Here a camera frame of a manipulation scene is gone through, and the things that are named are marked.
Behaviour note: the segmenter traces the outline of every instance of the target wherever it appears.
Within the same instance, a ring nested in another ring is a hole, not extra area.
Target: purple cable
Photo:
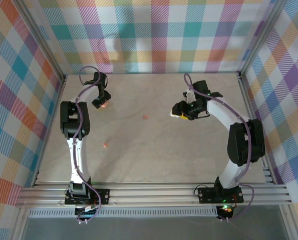
[[[80,82],[82,83],[82,85],[83,85],[83,82],[82,82],[82,80],[81,80],[81,72],[82,72],[82,70],[84,70],[84,69],[86,69],[86,68],[93,68],[93,69],[95,69],[97,72],[99,72],[99,70],[98,70],[96,67],[94,67],[94,66],[85,66],[85,67],[81,68],[81,69],[80,69],[80,72],[79,72],[79,80],[80,80]],[[79,104],[78,104],[78,100],[80,99],[80,97],[82,96],[82,94],[83,94],[86,90],[88,90],[88,89],[94,87],[94,86],[100,81],[100,78],[101,78],[101,77],[100,77],[100,74],[99,74],[98,80],[96,80],[96,82],[93,83],[92,85],[90,85],[90,86],[86,87],[85,89],[83,89],[83,90],[78,94],[78,96],[77,96],[76,99],[75,99],[75,105],[77,106],[77,110],[78,110],[79,115],[80,115],[80,125],[79,125],[79,127],[78,127],[77,132],[73,135],[73,162],[74,162],[74,168],[75,168],[75,170],[77,171],[77,174],[78,174],[79,177],[81,178],[82,182],[84,182],[86,186],[88,186],[92,191],[94,191],[95,194],[96,194],[96,195],[98,196],[98,198],[99,198],[99,207],[98,207],[97,211],[95,212],[95,214],[94,214],[91,218],[85,220],[85,223],[88,223],[88,222],[91,221],[97,214],[99,214],[99,211],[100,211],[100,208],[101,208],[101,197],[100,197],[98,191],[96,191],[96,190],[92,187],[92,185],[91,185],[91,184],[88,184],[88,182],[82,177],[82,173],[81,173],[81,171],[80,171],[80,169],[79,169],[79,167],[78,167],[78,164],[77,164],[77,156],[76,156],[76,152],[75,152],[75,149],[76,149],[76,137],[77,137],[77,135],[79,134],[79,131],[81,130],[81,128],[82,128],[82,124],[83,124],[83,115],[82,115],[81,108],[80,108],[80,106],[79,106]],[[80,214],[78,215],[78,221],[79,221],[79,223],[82,222],[82,220],[80,219]]]
[[[227,109],[229,109],[234,115],[236,115],[236,117],[237,117],[238,119],[241,120],[241,122],[244,124],[245,129],[246,129],[246,131],[247,131],[247,136],[248,136],[248,157],[247,157],[247,164],[246,164],[246,166],[245,166],[245,169],[244,169],[244,170],[243,170],[243,171],[242,171],[242,172],[235,178],[235,181],[237,182],[238,185],[240,185],[240,186],[242,186],[242,187],[248,187],[248,188],[251,188],[252,195],[251,195],[251,199],[250,199],[248,205],[245,207],[245,209],[244,209],[239,215],[234,216],[234,217],[231,218],[231,219],[236,219],[236,218],[238,218],[239,216],[241,216],[243,213],[246,212],[246,210],[250,207],[250,205],[251,205],[251,203],[252,203],[252,201],[253,201],[253,199],[254,199],[254,189],[253,189],[253,187],[250,186],[250,185],[247,185],[247,184],[239,183],[240,179],[247,173],[247,171],[248,171],[248,169],[249,169],[249,166],[250,166],[250,162],[251,162],[251,133],[250,133],[250,129],[249,129],[247,123],[245,122],[245,120],[243,119],[243,117],[241,117],[240,114],[237,113],[237,112],[236,112],[232,107],[230,107],[227,103],[225,103],[224,101],[222,101],[222,100],[220,100],[220,99],[218,99],[218,98],[216,98],[216,97],[209,96],[209,95],[207,95],[207,94],[201,93],[201,92],[197,91],[196,89],[194,89],[193,86],[192,86],[192,79],[191,79],[191,77],[190,77],[190,75],[189,75],[188,73],[185,73],[184,76],[183,76],[183,78],[184,78],[184,81],[185,81],[185,83],[188,85],[188,87],[189,87],[190,90],[194,91],[195,93],[197,93],[197,94],[199,94],[199,95],[201,95],[201,96],[203,96],[203,97],[206,97],[206,98],[215,100],[216,102],[218,102],[218,103],[224,105]]]

